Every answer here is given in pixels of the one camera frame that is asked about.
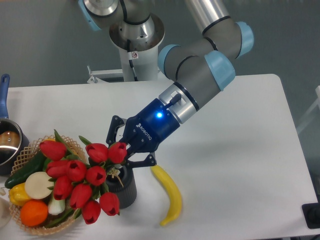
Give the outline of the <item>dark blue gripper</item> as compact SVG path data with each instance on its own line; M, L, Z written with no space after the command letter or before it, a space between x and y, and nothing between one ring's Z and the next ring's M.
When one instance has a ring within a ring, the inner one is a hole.
M130 145L129 153L148 153L144 160L127 160L125 166L130 169L153 167L157 165L155 151L163 140L180 127L180 123L169 111L169 107L177 103L171 100L164 105L158 98L154 99L135 116L128 119L113 115L106 136L110 147L116 142L119 128L124 127L121 143Z

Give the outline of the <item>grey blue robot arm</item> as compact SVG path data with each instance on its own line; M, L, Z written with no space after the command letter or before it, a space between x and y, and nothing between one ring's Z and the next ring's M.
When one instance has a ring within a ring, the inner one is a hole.
M156 164L159 144L198 112L235 78L232 59L254 45L252 29L231 19L220 0L188 0L202 37L188 45L158 49L165 30L148 0L81 0L79 6L94 30L107 28L118 48L125 81L172 80L159 97L128 119L113 116L106 143L88 148L91 161L110 161L129 168Z

